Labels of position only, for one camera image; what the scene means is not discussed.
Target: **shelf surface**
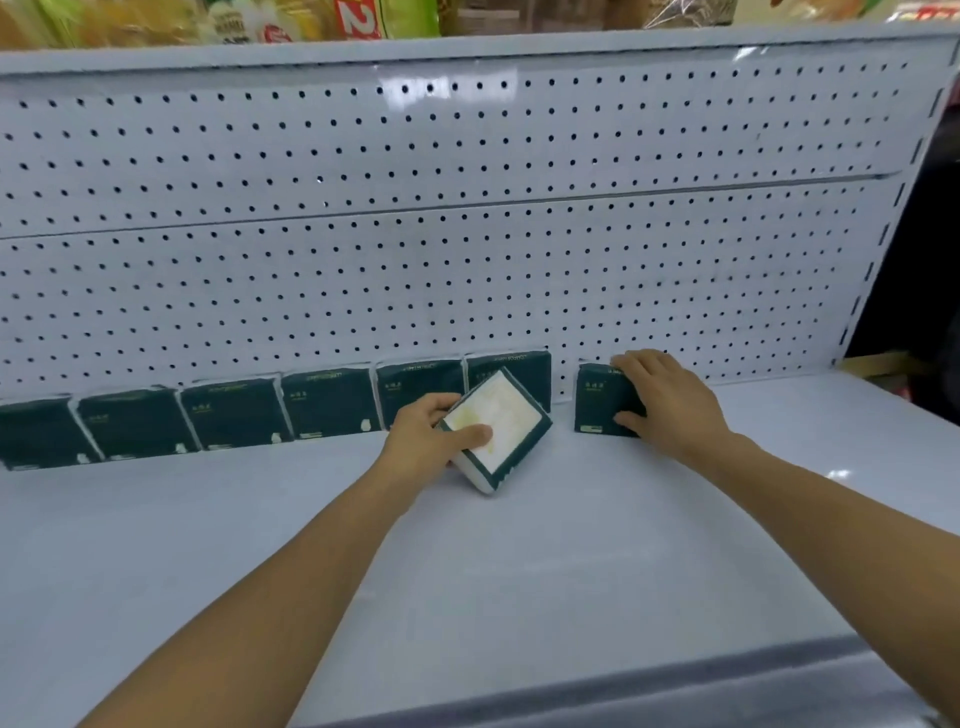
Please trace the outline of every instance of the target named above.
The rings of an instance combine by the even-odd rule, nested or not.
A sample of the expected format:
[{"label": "shelf surface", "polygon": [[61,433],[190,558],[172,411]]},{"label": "shelf surface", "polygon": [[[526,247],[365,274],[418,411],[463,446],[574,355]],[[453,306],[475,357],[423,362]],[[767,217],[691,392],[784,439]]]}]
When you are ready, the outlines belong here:
[{"label": "shelf surface", "polygon": [[[960,429],[851,376],[716,389],[777,455],[960,533]],[[724,496],[569,405],[501,493],[388,537],[293,725],[849,636]],[[72,725],[371,463],[382,434],[0,473],[0,724]]]}]

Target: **finger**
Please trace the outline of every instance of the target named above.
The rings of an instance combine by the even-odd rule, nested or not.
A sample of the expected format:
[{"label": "finger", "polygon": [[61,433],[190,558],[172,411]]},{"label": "finger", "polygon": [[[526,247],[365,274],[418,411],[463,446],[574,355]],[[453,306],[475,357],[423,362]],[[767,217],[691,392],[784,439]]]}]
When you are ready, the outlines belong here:
[{"label": "finger", "polygon": [[643,399],[644,393],[647,392],[653,384],[653,378],[650,376],[650,373],[643,368],[643,365],[627,354],[618,354],[610,360],[610,363],[627,376],[627,379],[635,386],[640,398]]},{"label": "finger", "polygon": [[667,372],[679,372],[683,368],[680,366],[680,362],[667,352],[660,352],[660,356],[658,356],[657,359],[660,360],[660,364],[663,365],[663,369]]},{"label": "finger", "polygon": [[656,349],[641,349],[638,352],[627,352],[627,355],[640,362],[640,365],[652,375],[661,375],[667,371],[660,361],[663,352],[658,352]]},{"label": "finger", "polygon": [[444,433],[446,441],[457,450],[482,448],[492,436],[493,428],[489,425],[469,425]]},{"label": "finger", "polygon": [[617,412],[613,416],[613,421],[622,427],[632,430],[640,437],[647,428],[647,418],[640,417],[636,412]]},{"label": "finger", "polygon": [[449,409],[460,401],[462,396],[456,392],[431,392],[428,395],[423,395],[410,406],[429,417],[438,409]]}]

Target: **pegboard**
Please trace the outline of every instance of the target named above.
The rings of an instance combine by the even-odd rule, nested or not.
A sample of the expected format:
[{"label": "pegboard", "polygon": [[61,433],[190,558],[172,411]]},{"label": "pegboard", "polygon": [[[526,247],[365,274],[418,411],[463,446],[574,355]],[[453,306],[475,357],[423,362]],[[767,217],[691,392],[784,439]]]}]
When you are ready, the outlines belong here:
[{"label": "pegboard", "polygon": [[8,77],[0,237],[890,174],[955,46]]},{"label": "pegboard", "polygon": [[729,380],[842,351],[903,181],[788,184],[17,238],[0,391],[178,384],[545,345]]}]

